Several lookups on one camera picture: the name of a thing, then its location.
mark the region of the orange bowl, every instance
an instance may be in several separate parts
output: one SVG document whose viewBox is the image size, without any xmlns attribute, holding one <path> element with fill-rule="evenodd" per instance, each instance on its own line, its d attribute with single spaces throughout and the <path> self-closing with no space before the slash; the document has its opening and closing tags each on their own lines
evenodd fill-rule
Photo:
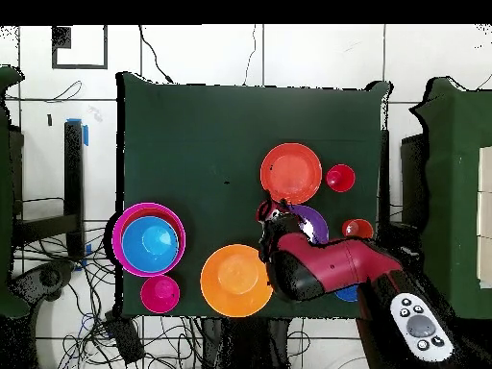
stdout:
<svg viewBox="0 0 492 369">
<path fill-rule="evenodd" d="M 207 259 L 200 288 L 207 303 L 228 317 L 254 314 L 273 292 L 258 250 L 239 244 L 224 246 Z"/>
</svg>

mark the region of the red cup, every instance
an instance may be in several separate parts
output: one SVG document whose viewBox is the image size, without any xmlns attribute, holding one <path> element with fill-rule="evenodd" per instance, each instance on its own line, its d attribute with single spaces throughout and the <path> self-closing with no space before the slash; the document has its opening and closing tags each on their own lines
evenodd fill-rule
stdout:
<svg viewBox="0 0 492 369">
<path fill-rule="evenodd" d="M 337 164 L 328 170 L 328 186 L 336 192 L 347 192 L 356 182 L 356 173 L 347 164 Z"/>
<path fill-rule="evenodd" d="M 373 226 L 365 219 L 349 219 L 342 225 L 344 236 L 373 237 Z"/>
</svg>

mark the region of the purple bowl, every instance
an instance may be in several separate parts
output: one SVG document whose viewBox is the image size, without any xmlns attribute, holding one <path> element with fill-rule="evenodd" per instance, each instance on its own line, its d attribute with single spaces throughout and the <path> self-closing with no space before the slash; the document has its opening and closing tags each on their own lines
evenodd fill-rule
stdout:
<svg viewBox="0 0 492 369">
<path fill-rule="evenodd" d="M 303 232 L 309 236 L 311 243 L 328 243 L 328 225 L 316 209 L 305 205 L 290 205 L 289 209 L 292 213 L 303 218 L 304 222 L 300 226 Z"/>
</svg>

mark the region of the blue plate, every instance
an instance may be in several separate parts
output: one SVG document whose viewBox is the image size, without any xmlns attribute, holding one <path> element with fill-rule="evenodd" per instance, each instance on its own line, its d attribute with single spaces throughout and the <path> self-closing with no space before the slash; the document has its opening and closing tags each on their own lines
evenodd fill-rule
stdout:
<svg viewBox="0 0 492 369">
<path fill-rule="evenodd" d="M 169 266 L 178 254 L 174 229 L 156 216 L 142 216 L 132 222 L 121 239 L 123 254 L 136 269 L 156 273 Z"/>
<path fill-rule="evenodd" d="M 335 291 L 336 297 L 344 302 L 356 302 L 357 301 L 357 286 L 358 284 L 349 285 L 341 290 Z"/>
</svg>

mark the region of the magenta bowl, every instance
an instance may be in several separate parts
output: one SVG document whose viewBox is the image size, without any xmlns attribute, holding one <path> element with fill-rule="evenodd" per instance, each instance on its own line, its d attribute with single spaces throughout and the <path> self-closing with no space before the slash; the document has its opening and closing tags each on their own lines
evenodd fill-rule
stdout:
<svg viewBox="0 0 492 369">
<path fill-rule="evenodd" d="M 167 221 L 176 231 L 176 235 L 178 236 L 180 247 L 178 250 L 178 254 L 176 255 L 176 258 L 165 269 L 159 270 L 155 273 L 143 272 L 133 267 L 126 260 L 125 255 L 123 254 L 123 248 L 121 246 L 121 239 L 126 228 L 128 227 L 128 225 L 130 225 L 133 221 L 135 221 L 137 218 L 141 216 L 156 216 L 158 218 L 163 219 L 164 221 Z M 121 263 L 123 268 L 127 272 L 132 273 L 133 275 L 136 276 L 140 276 L 142 278 L 151 278 L 154 276 L 160 276 L 172 270 L 173 267 L 176 266 L 178 262 L 181 260 L 181 257 L 185 252 L 185 241 L 186 241 L 185 228 L 183 227 L 183 223 L 181 222 L 178 215 L 176 215 L 176 213 L 174 213 L 171 209 L 156 203 L 140 203 L 125 209 L 121 214 L 121 216 L 116 221 L 114 228 L 112 230 L 112 237 L 111 237 L 111 244 L 112 244 L 114 256 L 118 259 L 118 261 Z"/>
</svg>

